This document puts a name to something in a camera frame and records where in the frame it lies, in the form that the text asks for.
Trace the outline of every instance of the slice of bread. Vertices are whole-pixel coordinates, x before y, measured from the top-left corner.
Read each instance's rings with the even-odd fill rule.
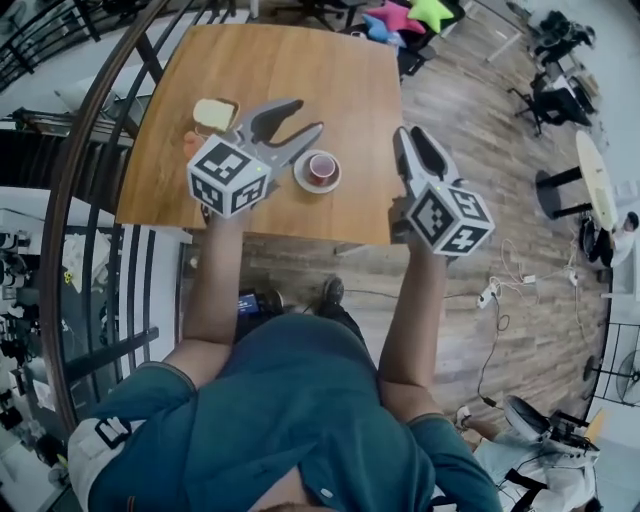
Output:
[[[229,129],[236,106],[220,100],[198,100],[193,107],[193,120],[205,131],[224,133]]]

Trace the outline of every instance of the red cup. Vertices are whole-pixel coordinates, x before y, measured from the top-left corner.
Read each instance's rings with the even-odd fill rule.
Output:
[[[336,161],[327,155],[314,155],[309,160],[309,182],[317,187],[329,183],[336,172]]]

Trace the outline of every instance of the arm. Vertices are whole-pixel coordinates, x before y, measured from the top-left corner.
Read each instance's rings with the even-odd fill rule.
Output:
[[[440,310],[446,287],[446,260],[418,239],[380,357],[382,405],[401,422],[440,412],[429,387],[433,382]]]
[[[165,359],[184,372],[196,388],[213,380],[231,353],[247,216],[247,212],[231,219],[212,216],[185,309],[183,339]]]

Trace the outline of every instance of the black chair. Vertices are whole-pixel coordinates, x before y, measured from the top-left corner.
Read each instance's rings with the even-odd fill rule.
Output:
[[[571,121],[582,126],[591,126],[585,111],[568,89],[542,91],[541,87],[538,87],[533,90],[533,97],[513,88],[507,92],[515,92],[526,103],[527,108],[518,112],[516,117],[531,112],[537,128],[536,137],[542,135],[543,124],[561,126]]]
[[[441,0],[441,2],[451,11],[453,14],[453,18],[449,20],[442,20],[441,22],[441,30],[445,30],[447,27],[457,23],[462,18],[465,17],[465,10],[460,7],[459,0]],[[394,3],[398,5],[402,5],[403,7],[407,7],[411,9],[411,4],[406,0],[394,0]],[[424,66],[425,62],[433,59],[436,56],[435,50],[429,47],[429,43],[431,40],[436,37],[438,34],[433,32],[429,28],[429,26],[419,21],[419,23],[425,28],[426,32],[424,34],[418,34],[417,32],[413,32],[411,30],[400,30],[399,33],[402,36],[402,39],[406,43],[406,48],[400,48],[398,51],[398,70],[400,72],[400,80],[404,76],[413,76],[418,70]],[[358,25],[354,25],[353,27],[349,26],[344,30],[340,31],[341,34],[354,34],[354,33],[367,33],[367,26],[362,23]]]
[[[271,15],[276,16],[279,12],[299,12],[300,16],[292,23],[289,23],[289,25],[299,25],[307,18],[315,18],[325,28],[335,32],[335,28],[333,28],[326,18],[327,14],[335,15],[336,19],[342,19],[344,10],[348,9],[347,21],[345,23],[346,29],[353,23],[356,9],[367,3],[366,0],[299,0],[299,2],[300,5],[275,7],[271,10]]]

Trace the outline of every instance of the electric cable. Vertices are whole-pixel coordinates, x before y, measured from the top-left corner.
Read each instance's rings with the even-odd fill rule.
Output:
[[[491,347],[491,352],[489,353],[489,357],[487,357],[487,360],[484,362],[484,365],[482,365],[482,371],[480,372],[480,379],[478,380],[478,388],[476,390],[476,393],[478,397],[489,407],[503,410],[502,407],[498,407],[498,403],[495,400],[487,396],[484,396],[481,392],[482,381],[484,380],[484,372],[487,369],[487,365],[489,364],[489,361],[493,357],[494,352],[496,351],[496,347],[498,346],[498,340],[500,339],[500,333],[506,331],[509,328],[509,324],[511,323],[511,317],[509,315],[505,314],[500,316],[500,301],[498,300],[498,297],[496,297],[494,293],[491,294],[491,296],[496,301],[496,337],[493,340],[493,345]],[[506,325],[504,325],[504,327],[501,327],[500,324],[502,323],[503,319],[506,319],[507,323]]]

